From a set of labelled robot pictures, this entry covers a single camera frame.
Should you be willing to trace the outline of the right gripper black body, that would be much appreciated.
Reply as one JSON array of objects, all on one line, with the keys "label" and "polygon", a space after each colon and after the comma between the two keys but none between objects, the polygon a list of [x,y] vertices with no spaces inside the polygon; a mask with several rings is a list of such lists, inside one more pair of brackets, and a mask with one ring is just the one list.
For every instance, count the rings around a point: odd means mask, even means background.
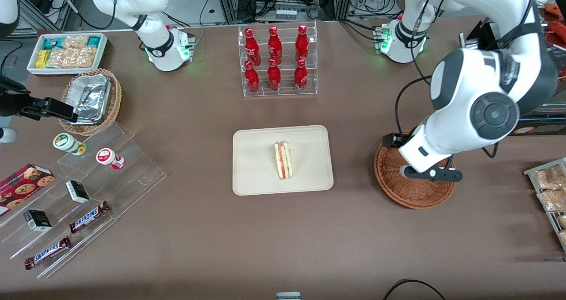
[{"label": "right gripper black body", "polygon": [[19,116],[28,106],[32,106],[32,97],[22,84],[10,78],[0,76],[0,116]]}]

